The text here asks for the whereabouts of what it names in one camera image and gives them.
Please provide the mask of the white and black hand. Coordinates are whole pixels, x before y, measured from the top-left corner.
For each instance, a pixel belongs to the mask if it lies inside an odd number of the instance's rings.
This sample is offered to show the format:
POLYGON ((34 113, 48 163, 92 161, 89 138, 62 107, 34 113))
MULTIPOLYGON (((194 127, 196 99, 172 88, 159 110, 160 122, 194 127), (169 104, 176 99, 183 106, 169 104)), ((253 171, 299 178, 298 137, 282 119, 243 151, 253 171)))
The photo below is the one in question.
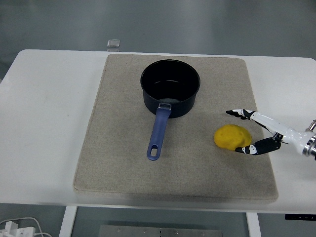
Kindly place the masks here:
POLYGON ((227 114, 242 120, 252 120, 268 130, 272 136, 262 139, 251 145, 235 148, 236 152, 250 155, 262 155, 280 149, 281 144, 293 146, 299 154, 316 156, 316 134, 314 120, 306 131, 297 131, 285 123, 264 115, 257 111, 234 109, 226 111, 227 114))

